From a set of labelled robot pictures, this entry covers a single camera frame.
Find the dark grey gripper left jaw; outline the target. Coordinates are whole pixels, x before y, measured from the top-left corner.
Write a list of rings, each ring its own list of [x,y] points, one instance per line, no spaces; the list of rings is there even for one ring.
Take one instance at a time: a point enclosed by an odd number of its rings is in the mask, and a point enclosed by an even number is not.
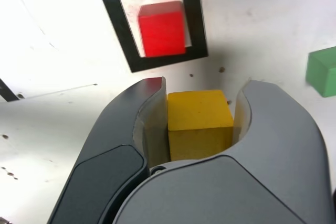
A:
[[[166,80],[143,79],[97,118],[49,223],[112,223],[150,168],[168,160]]]

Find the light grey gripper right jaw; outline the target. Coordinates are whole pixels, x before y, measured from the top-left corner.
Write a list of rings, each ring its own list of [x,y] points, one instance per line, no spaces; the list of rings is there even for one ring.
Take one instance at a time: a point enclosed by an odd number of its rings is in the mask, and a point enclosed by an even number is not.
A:
[[[140,184],[115,223],[329,223],[328,155],[312,116],[275,84],[236,102],[238,141]]]

